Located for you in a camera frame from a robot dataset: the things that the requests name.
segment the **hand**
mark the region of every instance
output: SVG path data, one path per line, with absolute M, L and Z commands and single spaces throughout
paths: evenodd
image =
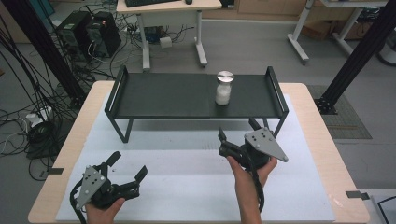
M 114 224 L 114 217 L 120 211 L 125 199 L 117 199 L 107 210 L 98 209 L 93 204 L 85 204 L 88 224 Z
M 227 157 L 227 161 L 230 163 L 235 176 L 236 199 L 238 200 L 242 223 L 262 223 L 258 206 L 259 200 L 251 174 L 244 171 L 233 157 Z M 267 182 L 268 175 L 276 165 L 277 159 L 272 157 L 262 168 L 257 170 L 263 187 Z

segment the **black pole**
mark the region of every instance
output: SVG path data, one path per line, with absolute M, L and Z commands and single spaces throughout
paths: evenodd
M 359 45 L 346 60 L 346 63 L 338 72 L 329 88 L 320 99 L 315 100 L 320 114 L 329 114 L 349 84 L 375 52 L 385 43 L 386 38 L 395 27 L 396 0 L 389 0 Z
M 49 32 L 38 18 L 29 0 L 2 0 L 9 14 L 21 27 L 37 52 L 41 55 L 53 75 L 59 80 L 69 95 L 72 106 L 81 107 L 86 94 L 64 61 L 61 53 L 56 49 Z

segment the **floor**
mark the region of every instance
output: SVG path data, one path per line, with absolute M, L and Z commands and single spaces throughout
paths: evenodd
M 99 1 L 85 1 L 84 4 Z M 63 20 L 72 10 L 78 10 L 82 4 L 56 4 L 53 20 Z M 208 73 L 231 71 L 234 74 L 263 74 L 267 66 L 273 66 L 279 82 L 301 82 L 307 85 L 329 85 L 344 62 L 346 54 L 337 44 L 327 39 L 316 41 L 301 36 L 299 41 L 310 57 L 307 65 L 302 65 L 298 55 L 291 47 L 286 34 L 292 33 L 295 22 L 266 21 L 210 21 L 204 20 L 202 40 L 208 65 L 198 64 L 198 55 L 193 45 L 194 29 L 187 30 L 172 48 L 161 49 L 151 45 L 151 70 L 153 73 Z M 178 32 L 180 27 L 170 27 Z M 358 41 L 350 41 L 356 46 Z M 45 72 L 42 60 L 29 44 L 19 44 L 18 48 L 37 70 Z M 0 76 L 0 151 L 8 152 L 4 141 L 11 134 L 21 131 L 17 122 L 4 124 L 1 119 L 4 111 L 8 113 L 20 110 L 30 104 L 27 94 L 16 79 L 26 83 L 26 77 L 15 60 L 9 57 L 5 49 L 0 50 L 9 59 L 15 69 L 14 76 L 3 57 L 0 67 L 6 73 Z M 122 63 L 130 72 L 142 72 L 141 52 L 128 44 L 114 59 L 111 72 L 117 73 Z M 108 63 L 102 63 L 100 70 L 110 74 Z M 355 78 L 345 92 L 361 121 L 373 139 L 334 140 L 358 189 L 396 189 L 396 119 L 392 119 L 396 109 L 396 68 L 382 64 L 373 57 Z M 49 75 L 51 86 L 57 84 L 56 78 Z M 21 111 L 20 118 L 29 111 Z M 8 119 L 16 118 L 13 114 Z M 21 137 L 12 136 L 15 146 L 21 143 Z M 43 182 L 33 180 L 29 173 L 40 177 L 46 168 L 40 161 L 30 160 L 24 153 L 0 158 L 0 217 L 2 223 L 29 223 L 27 216 Z

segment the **bottle cap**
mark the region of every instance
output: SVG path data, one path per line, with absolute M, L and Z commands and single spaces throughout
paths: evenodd
M 221 71 L 218 73 L 218 82 L 219 83 L 232 83 L 233 82 L 233 74 L 228 71 Z

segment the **small jar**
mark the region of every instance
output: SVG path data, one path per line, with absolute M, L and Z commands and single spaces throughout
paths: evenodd
M 228 71 L 218 73 L 218 88 L 216 90 L 216 104 L 227 105 L 230 103 L 231 84 L 233 83 L 233 74 Z

